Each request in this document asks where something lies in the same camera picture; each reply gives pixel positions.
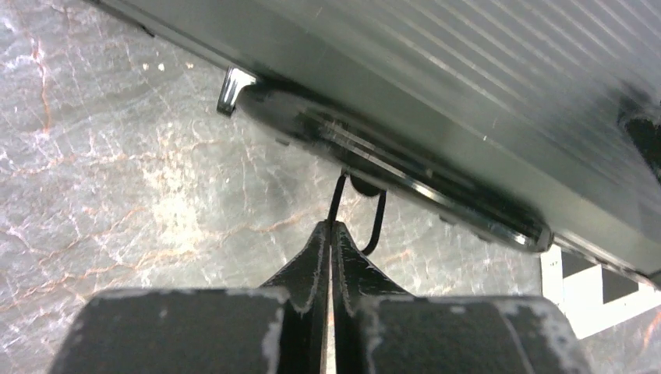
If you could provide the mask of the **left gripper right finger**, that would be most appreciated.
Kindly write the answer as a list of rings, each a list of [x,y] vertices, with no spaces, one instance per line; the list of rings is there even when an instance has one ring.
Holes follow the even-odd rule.
[[[410,294],[334,225],[332,280],[340,373],[588,373],[567,318],[539,296]]]

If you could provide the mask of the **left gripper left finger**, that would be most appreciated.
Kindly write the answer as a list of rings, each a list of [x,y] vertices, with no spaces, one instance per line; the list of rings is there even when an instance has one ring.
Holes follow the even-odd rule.
[[[322,373],[329,229],[257,288],[123,288],[75,318],[53,373]]]

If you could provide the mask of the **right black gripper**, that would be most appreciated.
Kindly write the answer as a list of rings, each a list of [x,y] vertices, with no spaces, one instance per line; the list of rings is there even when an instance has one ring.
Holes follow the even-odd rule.
[[[645,93],[620,100],[617,124],[628,135],[647,167],[660,180],[660,102]]]

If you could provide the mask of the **black poker set case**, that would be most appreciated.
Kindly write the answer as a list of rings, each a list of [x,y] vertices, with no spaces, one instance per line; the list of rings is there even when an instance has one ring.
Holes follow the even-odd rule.
[[[523,252],[660,284],[660,180],[617,124],[660,102],[657,1],[99,1],[227,66],[217,108]]]

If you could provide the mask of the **black white checkered mat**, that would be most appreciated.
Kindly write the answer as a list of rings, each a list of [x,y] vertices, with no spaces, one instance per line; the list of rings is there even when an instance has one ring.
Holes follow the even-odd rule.
[[[583,339],[660,306],[660,291],[562,250],[540,256],[542,294]]]

